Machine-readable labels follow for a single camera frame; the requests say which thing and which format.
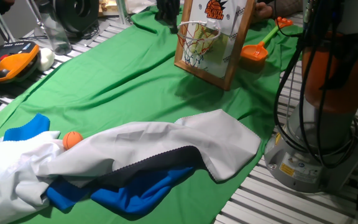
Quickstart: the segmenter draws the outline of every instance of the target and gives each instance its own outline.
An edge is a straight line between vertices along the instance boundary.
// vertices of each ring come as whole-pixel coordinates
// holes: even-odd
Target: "backboard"
[[[185,0],[182,22],[213,21],[221,35],[196,63],[189,63],[178,42],[175,65],[225,90],[230,89],[241,48],[250,25],[255,0]],[[202,38],[200,29],[189,24],[187,37]]]

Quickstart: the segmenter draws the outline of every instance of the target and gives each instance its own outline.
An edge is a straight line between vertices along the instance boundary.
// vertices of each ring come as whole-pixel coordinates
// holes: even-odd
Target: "basketball logo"
[[[208,4],[206,5],[205,8],[205,13],[207,14],[207,18],[210,19],[219,19],[222,20],[223,19],[223,9],[225,7],[223,7],[223,5],[226,3],[225,2],[221,2],[221,0],[209,0]]]

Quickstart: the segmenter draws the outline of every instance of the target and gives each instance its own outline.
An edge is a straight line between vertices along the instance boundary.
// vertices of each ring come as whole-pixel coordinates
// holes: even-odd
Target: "black cable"
[[[36,35],[32,37],[22,37],[19,38],[19,40],[39,40],[39,39],[47,39],[48,37],[46,35]]]
[[[349,148],[347,149],[347,151],[342,155],[342,157],[335,163],[335,165],[333,165],[334,167],[337,167],[338,165],[342,164],[344,161],[346,161],[348,158],[350,158],[350,156],[352,155],[354,149],[356,148],[356,146],[358,145],[358,119],[354,118],[353,119],[353,123],[354,123],[354,135],[353,135],[353,142],[352,144],[349,146]]]
[[[300,91],[300,99],[299,99],[299,125],[300,125],[300,129],[301,129],[301,135],[303,138],[303,141],[305,142],[306,145],[306,150],[308,151],[308,153],[316,160],[319,162],[319,157],[316,156],[312,151],[311,151],[311,147],[309,145],[308,139],[306,137],[306,131],[305,131],[305,123],[303,120],[303,102],[304,102],[304,98],[305,98],[305,89],[306,89],[306,82],[308,80],[308,76],[309,76],[309,72],[310,72],[310,68],[311,68],[311,64],[313,62],[314,56],[316,54],[317,51],[317,47],[320,45],[320,41],[321,39],[318,38],[317,40],[315,40],[315,42],[313,43],[312,49],[311,49],[311,53],[310,53],[310,57],[308,60],[308,64],[306,66],[306,70],[303,74],[303,80],[302,80],[302,84],[301,84],[301,91]]]
[[[320,101],[320,106],[318,108],[318,115],[317,115],[317,152],[318,152],[321,164],[329,169],[337,167],[342,162],[341,160],[338,160],[335,164],[327,164],[324,161],[323,154],[321,153],[321,150],[322,150],[322,147],[321,147],[321,117],[323,115],[324,102],[325,102],[326,94],[327,94],[327,86],[326,85],[329,80],[329,74],[331,73],[331,65],[332,65],[333,57],[334,57],[336,27],[337,27],[337,25],[333,25],[331,46],[330,46],[330,50],[329,50],[327,69],[326,69],[326,74],[325,74],[325,79],[324,79],[324,84],[323,84],[323,93],[321,94],[321,101]]]
[[[296,50],[295,50],[295,53],[294,55],[292,56],[290,62],[288,63],[288,66],[284,72],[284,76],[278,86],[278,90],[277,90],[277,94],[276,94],[276,98],[275,98],[275,101],[274,101],[274,109],[273,109],[273,118],[274,118],[274,122],[276,124],[276,126],[278,127],[280,133],[284,136],[284,140],[287,142],[287,144],[289,146],[291,146],[292,148],[294,149],[297,149],[297,150],[300,150],[302,152],[307,152],[305,150],[302,150],[304,149],[304,147],[300,144],[298,144],[295,140],[293,140],[285,131],[284,129],[282,128],[281,124],[280,124],[280,121],[278,120],[278,114],[277,114],[277,109],[278,109],[278,101],[280,99],[280,94],[283,90],[283,87],[285,85],[285,82],[287,81],[288,77],[290,76],[291,74],[291,71],[293,69],[293,67],[296,65],[298,59],[299,59],[299,56],[302,52],[302,46],[300,44],[298,44],[296,46]]]
[[[278,21],[277,21],[277,3],[276,2],[277,2],[277,0],[274,0],[274,15],[275,15],[275,22],[276,22],[276,25],[278,26],[278,30],[280,31],[280,33],[282,33],[286,37],[301,37],[302,33],[288,35],[288,34],[284,34],[284,32],[281,30],[280,26],[278,25]]]

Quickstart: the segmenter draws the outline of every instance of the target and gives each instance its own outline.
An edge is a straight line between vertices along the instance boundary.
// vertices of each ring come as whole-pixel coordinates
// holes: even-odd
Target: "green cloth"
[[[61,131],[60,138],[69,131],[86,138],[131,121],[174,122],[221,108],[262,138],[256,157],[219,184],[197,170],[142,218],[116,215],[86,199],[66,214],[48,207],[15,223],[210,223],[262,157],[272,134],[279,73],[296,40],[275,36],[267,45],[264,69],[237,69],[232,90],[223,91],[173,65],[177,36],[154,20],[155,12],[152,8],[132,16],[135,26],[64,63],[17,97],[0,112],[0,137],[36,113],[51,120],[50,130]],[[273,21],[253,26],[246,43],[257,44],[273,27]],[[284,30],[294,34],[300,28]]]

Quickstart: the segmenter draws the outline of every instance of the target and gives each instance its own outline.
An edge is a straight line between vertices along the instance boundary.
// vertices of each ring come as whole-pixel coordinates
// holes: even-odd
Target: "orange handle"
[[[286,26],[292,25],[293,22],[292,22],[292,20],[290,20],[290,19],[278,17],[278,18],[276,19],[276,24],[277,24],[280,28],[284,28],[284,27],[286,27]]]

